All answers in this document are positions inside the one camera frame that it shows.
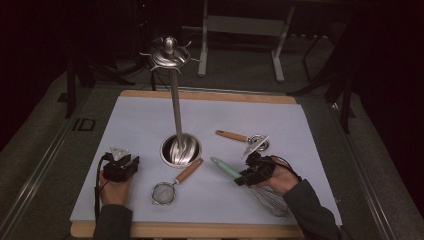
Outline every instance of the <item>wooden handle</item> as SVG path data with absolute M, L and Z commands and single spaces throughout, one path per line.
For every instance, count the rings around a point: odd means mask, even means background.
M 223 137 L 230 138 L 230 139 L 233 139 L 233 140 L 237 140 L 237 141 L 240 141 L 240 142 L 247 142 L 249 140 L 248 137 L 246 137 L 244 135 L 237 134 L 237 133 L 226 132 L 226 131 L 222 131 L 222 130 L 216 130 L 215 133 L 219 136 L 223 136 Z
M 181 184 L 186 178 L 188 178 L 188 176 L 190 176 L 201 164 L 203 163 L 203 159 L 199 158 L 195 161 L 193 161 L 190 166 L 188 166 L 184 171 L 182 171 L 180 173 L 180 175 L 178 175 L 175 178 L 175 181 L 178 184 Z

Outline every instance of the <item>sleeve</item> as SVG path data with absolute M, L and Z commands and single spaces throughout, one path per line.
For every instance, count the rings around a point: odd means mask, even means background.
M 130 239 L 132 211 L 121 205 L 105 205 L 97 219 L 93 239 Z
M 306 239 L 342 239 L 333 213 L 321 206 L 308 180 L 301 181 L 284 194 L 284 200 L 299 223 Z

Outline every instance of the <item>hand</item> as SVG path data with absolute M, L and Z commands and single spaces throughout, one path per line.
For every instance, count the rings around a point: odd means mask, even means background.
M 117 204 L 126 206 L 132 177 L 126 182 L 112 182 L 103 177 L 103 171 L 100 171 L 100 198 L 103 205 Z
M 272 157 L 272 160 L 289 167 L 284 161 L 280 161 L 276 157 Z M 290 191 L 290 189 L 292 189 L 298 183 L 299 179 L 297 179 L 297 177 L 293 173 L 277 165 L 274 169 L 274 173 L 272 174 L 271 178 L 254 185 L 254 187 L 260 188 L 269 186 L 272 188 L 272 190 L 274 190 L 274 192 L 283 196 L 286 192 Z

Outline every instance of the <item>white paper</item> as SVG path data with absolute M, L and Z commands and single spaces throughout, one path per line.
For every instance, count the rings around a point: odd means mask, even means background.
M 94 220 L 94 185 L 100 157 L 114 145 L 140 156 L 129 208 L 133 221 L 235 224 L 296 224 L 295 219 L 269 214 L 246 187 L 237 186 L 217 168 L 210 157 L 222 159 L 238 171 L 247 168 L 241 160 L 246 144 L 215 134 L 216 130 L 246 136 L 269 135 L 270 147 L 262 156 L 286 159 L 308 179 L 321 204 L 342 225 L 333 194 L 324 173 L 309 125 L 300 105 L 264 104 L 180 99 L 183 132 L 196 136 L 202 145 L 204 163 L 180 185 L 168 206 L 152 204 L 151 192 L 159 182 L 173 182 L 182 171 L 160 157 L 160 146 L 175 134 L 171 99 L 119 97 L 93 160 L 71 221 Z

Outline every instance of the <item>metal utensil stand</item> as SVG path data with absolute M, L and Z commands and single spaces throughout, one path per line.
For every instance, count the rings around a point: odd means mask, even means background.
M 202 152 L 200 141 L 191 134 L 183 133 L 181 126 L 177 72 L 180 73 L 180 67 L 191 59 L 190 53 L 186 49 L 191 42 L 184 47 L 179 47 L 177 40 L 171 36 L 162 39 L 162 41 L 162 49 L 158 49 L 152 54 L 140 54 L 151 57 L 154 67 L 150 71 L 156 68 L 169 70 L 176 134 L 171 135 L 162 143 L 160 153 L 162 159 L 169 166 L 184 168 L 198 159 Z

